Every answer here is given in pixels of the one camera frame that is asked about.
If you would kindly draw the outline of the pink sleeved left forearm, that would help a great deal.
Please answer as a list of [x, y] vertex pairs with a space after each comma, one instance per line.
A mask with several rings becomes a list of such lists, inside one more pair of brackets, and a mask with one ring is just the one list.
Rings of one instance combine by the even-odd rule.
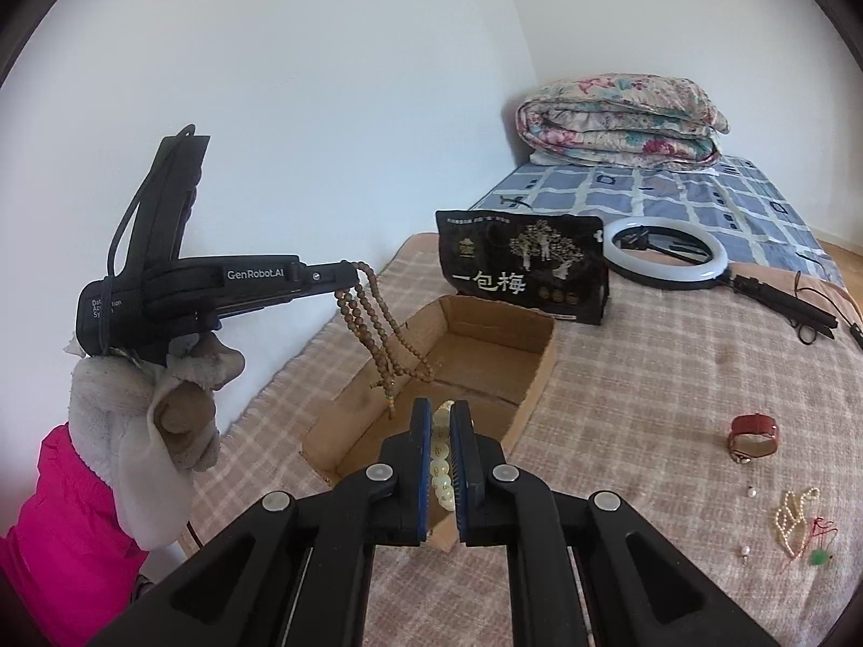
[[125, 612], [146, 558], [69, 427], [54, 428], [39, 450], [37, 489], [2, 537], [2, 573], [39, 631], [54, 645], [88, 643]]

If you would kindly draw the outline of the left gloved hand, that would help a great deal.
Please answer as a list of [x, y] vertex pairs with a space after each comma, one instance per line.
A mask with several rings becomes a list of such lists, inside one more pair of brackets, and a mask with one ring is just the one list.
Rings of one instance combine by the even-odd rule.
[[140, 549], [164, 548], [186, 527], [193, 475], [220, 454], [215, 393], [244, 367], [212, 333], [189, 349], [171, 346], [162, 365], [129, 354], [74, 365], [70, 441], [111, 489], [120, 529]]

